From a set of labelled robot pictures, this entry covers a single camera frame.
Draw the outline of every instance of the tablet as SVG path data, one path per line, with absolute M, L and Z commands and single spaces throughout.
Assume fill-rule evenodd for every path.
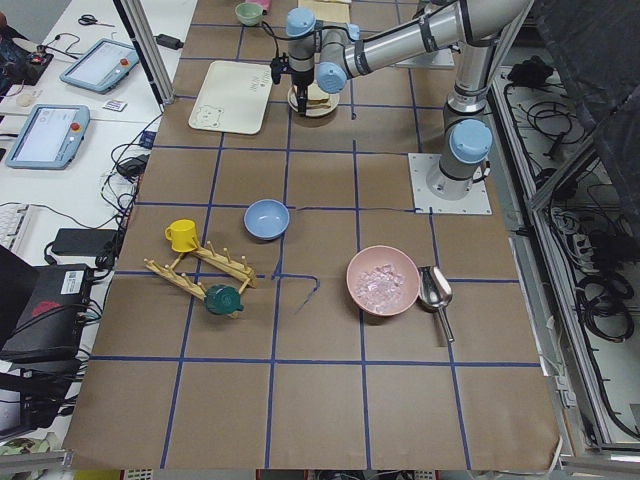
M 132 46 L 103 38 L 62 72 L 60 80 L 104 93 L 126 77 L 138 61 Z
M 89 125 L 84 105 L 34 105 L 7 166 L 59 170 L 73 160 Z

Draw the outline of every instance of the yellow mug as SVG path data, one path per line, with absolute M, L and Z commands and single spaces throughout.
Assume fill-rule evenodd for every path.
M 164 236 L 171 242 L 174 252 L 193 252 L 200 247 L 196 222 L 183 218 L 172 222 L 164 231 Z

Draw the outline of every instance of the light green bowl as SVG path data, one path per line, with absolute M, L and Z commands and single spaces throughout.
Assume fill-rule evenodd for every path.
M 262 21 L 262 5 L 245 2 L 236 7 L 236 17 L 243 25 L 252 27 Z

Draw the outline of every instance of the clear plastic ice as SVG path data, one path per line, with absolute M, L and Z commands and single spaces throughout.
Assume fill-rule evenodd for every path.
M 397 273 L 392 264 L 364 271 L 356 283 L 356 298 L 371 312 L 387 313 L 398 306 L 404 280 L 404 276 Z

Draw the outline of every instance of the white keyboard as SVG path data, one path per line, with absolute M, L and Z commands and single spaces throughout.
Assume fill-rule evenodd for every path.
M 17 253 L 33 211 L 34 207 L 22 203 L 0 207 L 0 245 Z

